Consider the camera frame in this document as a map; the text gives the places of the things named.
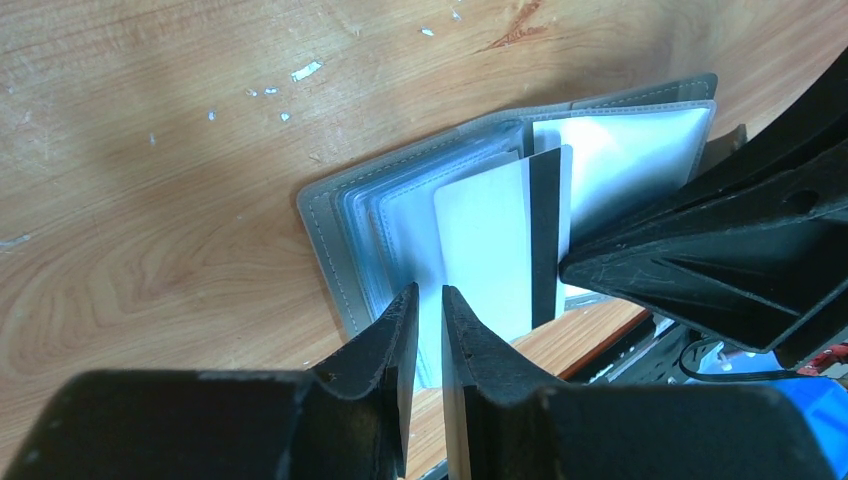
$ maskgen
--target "wood grain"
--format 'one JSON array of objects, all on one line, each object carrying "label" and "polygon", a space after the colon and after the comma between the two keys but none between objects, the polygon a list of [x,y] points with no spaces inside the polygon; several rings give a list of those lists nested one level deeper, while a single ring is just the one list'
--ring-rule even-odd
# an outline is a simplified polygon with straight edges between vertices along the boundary
[{"label": "wood grain", "polygon": [[848,44],[846,19],[830,0],[3,0],[0,468],[79,371],[338,348],[306,183],[494,110],[700,71],[721,79],[715,131],[754,134]]}]

